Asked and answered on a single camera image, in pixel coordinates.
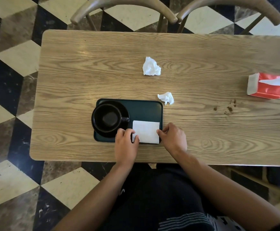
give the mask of curved wooden chair back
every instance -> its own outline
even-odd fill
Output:
[[[178,14],[178,22],[181,22],[178,33],[183,31],[188,15],[197,8],[208,5],[236,5],[260,12],[262,15],[251,23],[246,29],[248,32],[266,16],[275,26],[280,24],[280,13],[267,0],[194,0],[183,8]]]
[[[165,17],[171,24],[177,22],[177,17],[160,0],[88,0],[73,14],[70,21],[73,24],[78,24],[80,20],[86,17],[91,28],[96,31],[96,27],[89,13],[102,7],[112,7],[115,5],[139,5],[158,11],[160,16],[157,32],[161,31],[163,17]]]

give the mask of person's right arm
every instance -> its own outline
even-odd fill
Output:
[[[194,185],[222,213],[249,231],[269,231],[280,224],[280,212],[269,202],[189,154],[182,129],[169,123],[157,133]]]

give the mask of chair backrest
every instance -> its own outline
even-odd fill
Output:
[[[158,11],[172,24],[177,22],[177,17],[160,0],[88,0],[71,17],[73,24],[78,24],[87,14],[101,8],[115,5],[139,5]]]
[[[178,22],[193,10],[208,5],[237,5],[249,8],[264,14],[275,26],[280,24],[279,11],[267,0],[194,0],[177,14]]]

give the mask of dark green tray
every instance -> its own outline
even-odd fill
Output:
[[[129,112],[130,121],[128,128],[133,127],[133,121],[159,122],[162,130],[162,109],[163,105],[159,101],[153,100],[122,100],[101,98],[96,102],[96,106],[107,100],[114,100],[124,105]],[[115,142],[115,138],[105,138],[94,131],[94,139],[99,142]]]

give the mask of white crumpled tissue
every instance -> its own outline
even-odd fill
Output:
[[[143,75],[160,75],[161,68],[157,65],[157,62],[150,58],[146,57],[143,64]]]
[[[173,104],[174,103],[174,99],[173,99],[173,96],[172,96],[171,92],[166,92],[165,94],[162,94],[162,95],[157,94],[157,97],[161,101],[164,101],[165,105],[167,103],[169,103],[169,104]]]

